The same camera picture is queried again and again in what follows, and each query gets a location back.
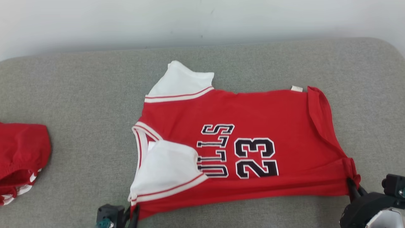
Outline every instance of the clothing tag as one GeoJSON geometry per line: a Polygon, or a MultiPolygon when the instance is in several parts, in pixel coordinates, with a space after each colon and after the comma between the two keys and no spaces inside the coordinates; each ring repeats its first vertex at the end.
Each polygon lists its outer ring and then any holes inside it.
{"type": "Polygon", "coordinates": [[[297,91],[297,92],[302,92],[303,91],[303,89],[301,87],[298,87],[298,86],[292,86],[291,90],[292,91],[297,91]]]}

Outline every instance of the folded fabric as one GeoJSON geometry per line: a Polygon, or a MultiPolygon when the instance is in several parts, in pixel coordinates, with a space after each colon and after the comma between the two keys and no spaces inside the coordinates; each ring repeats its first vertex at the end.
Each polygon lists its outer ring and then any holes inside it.
{"type": "Polygon", "coordinates": [[[32,188],[50,153],[46,126],[0,123],[0,205],[32,188]]]}

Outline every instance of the basketball jersey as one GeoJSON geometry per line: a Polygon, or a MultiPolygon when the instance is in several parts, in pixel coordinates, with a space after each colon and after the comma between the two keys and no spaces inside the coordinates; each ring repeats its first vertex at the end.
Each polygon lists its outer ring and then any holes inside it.
{"type": "Polygon", "coordinates": [[[132,128],[138,166],[130,189],[139,219],[208,203],[288,195],[347,195],[359,184],[325,95],[214,89],[214,73],[173,61],[132,128]]]}

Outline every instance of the white sleeve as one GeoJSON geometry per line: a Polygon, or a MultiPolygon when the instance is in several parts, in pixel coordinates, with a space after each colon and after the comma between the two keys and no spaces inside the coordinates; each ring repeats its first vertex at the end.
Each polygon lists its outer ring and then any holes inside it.
{"type": "Polygon", "coordinates": [[[164,76],[156,83],[147,95],[154,97],[173,97],[193,95],[212,87],[214,73],[194,72],[181,64],[172,61],[164,76]]]}
{"type": "Polygon", "coordinates": [[[193,148],[159,140],[148,151],[131,185],[131,205],[171,196],[208,179],[197,167],[193,148]]]}

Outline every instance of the gray fabric surface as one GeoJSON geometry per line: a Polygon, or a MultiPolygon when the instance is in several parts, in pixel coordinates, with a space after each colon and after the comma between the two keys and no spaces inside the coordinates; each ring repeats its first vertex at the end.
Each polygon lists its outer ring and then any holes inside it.
{"type": "MultiPolygon", "coordinates": [[[[53,54],[0,62],[0,122],[48,127],[52,156],[35,186],[0,207],[1,228],[93,227],[97,208],[128,205],[137,161],[131,132],[143,96],[167,64],[213,71],[215,88],[253,92],[320,88],[337,138],[364,188],[405,175],[405,61],[377,39],[53,54]]],[[[339,227],[348,197],[295,196],[161,213],[161,227],[339,227]]]]}

